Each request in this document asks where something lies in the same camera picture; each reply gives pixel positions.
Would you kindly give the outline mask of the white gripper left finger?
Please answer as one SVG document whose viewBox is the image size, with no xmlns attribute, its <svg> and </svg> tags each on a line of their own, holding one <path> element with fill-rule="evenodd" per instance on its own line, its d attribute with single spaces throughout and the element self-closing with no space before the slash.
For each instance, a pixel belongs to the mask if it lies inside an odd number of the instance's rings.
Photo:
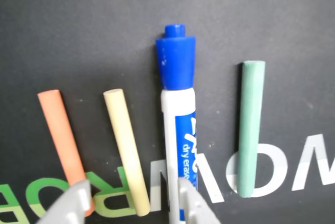
<svg viewBox="0 0 335 224">
<path fill-rule="evenodd" d="M 82 180 L 67 189 L 47 210 L 39 223 L 85 223 L 85 212 L 91 208 L 89 180 Z"/>
</svg>

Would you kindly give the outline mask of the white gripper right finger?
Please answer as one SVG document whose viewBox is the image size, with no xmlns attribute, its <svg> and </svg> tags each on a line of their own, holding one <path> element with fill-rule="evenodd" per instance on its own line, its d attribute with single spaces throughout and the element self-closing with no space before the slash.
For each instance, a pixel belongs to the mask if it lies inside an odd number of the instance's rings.
<svg viewBox="0 0 335 224">
<path fill-rule="evenodd" d="M 220 223 L 189 180 L 179 177 L 171 196 L 171 223 L 181 223 L 180 210 L 184 210 L 185 223 Z"/>
</svg>

